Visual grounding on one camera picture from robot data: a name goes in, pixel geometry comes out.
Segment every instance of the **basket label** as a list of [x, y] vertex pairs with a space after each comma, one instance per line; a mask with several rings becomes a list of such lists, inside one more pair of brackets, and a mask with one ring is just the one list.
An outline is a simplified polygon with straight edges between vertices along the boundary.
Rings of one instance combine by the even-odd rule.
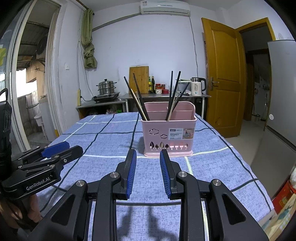
[[194, 128], [169, 128], [169, 140], [193, 139]]
[[183, 128], [169, 128], [168, 139], [169, 140], [182, 140]]

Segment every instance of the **white kettle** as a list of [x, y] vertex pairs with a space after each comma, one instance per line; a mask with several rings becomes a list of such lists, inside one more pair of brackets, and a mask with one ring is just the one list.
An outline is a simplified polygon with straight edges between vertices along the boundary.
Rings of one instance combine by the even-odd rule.
[[[207, 88], [207, 81], [205, 78], [191, 78], [191, 95], [199, 96]], [[204, 89], [202, 89], [202, 81], [205, 84]]]

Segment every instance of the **refrigerator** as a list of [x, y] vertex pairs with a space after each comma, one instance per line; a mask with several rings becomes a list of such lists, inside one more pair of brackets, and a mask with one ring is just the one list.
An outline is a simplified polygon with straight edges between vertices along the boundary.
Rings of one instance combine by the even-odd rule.
[[274, 198], [296, 164], [296, 42], [268, 42], [271, 101], [267, 126], [251, 164], [252, 171]]

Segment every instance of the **green curtain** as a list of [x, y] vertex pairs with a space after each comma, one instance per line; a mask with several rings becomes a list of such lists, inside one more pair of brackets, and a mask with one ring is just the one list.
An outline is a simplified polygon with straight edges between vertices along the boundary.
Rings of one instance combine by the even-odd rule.
[[94, 11], [87, 9], [84, 11], [81, 30], [81, 44], [84, 47], [84, 67], [95, 69], [98, 65], [94, 57], [94, 45], [92, 42], [92, 20]]

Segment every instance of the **jar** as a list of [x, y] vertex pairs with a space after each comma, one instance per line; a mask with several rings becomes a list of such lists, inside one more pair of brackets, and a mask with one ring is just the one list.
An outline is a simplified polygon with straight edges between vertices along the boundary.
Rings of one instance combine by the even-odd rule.
[[163, 92], [163, 89], [161, 86], [157, 86], [156, 89], [155, 89], [155, 94], [162, 94]]

